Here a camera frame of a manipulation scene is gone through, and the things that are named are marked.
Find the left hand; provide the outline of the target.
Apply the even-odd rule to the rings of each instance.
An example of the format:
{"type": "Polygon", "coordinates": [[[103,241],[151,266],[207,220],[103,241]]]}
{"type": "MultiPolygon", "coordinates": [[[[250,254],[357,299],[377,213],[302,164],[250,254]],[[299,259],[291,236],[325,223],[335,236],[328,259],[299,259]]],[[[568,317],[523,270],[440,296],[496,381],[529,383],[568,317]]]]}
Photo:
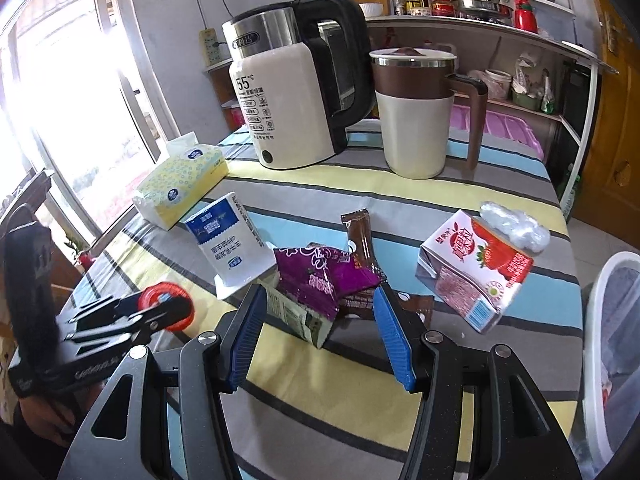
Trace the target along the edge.
{"type": "Polygon", "coordinates": [[[68,448],[102,389],[103,385],[99,382],[65,398],[34,394],[18,400],[18,405],[31,432],[37,437],[68,448]]]}

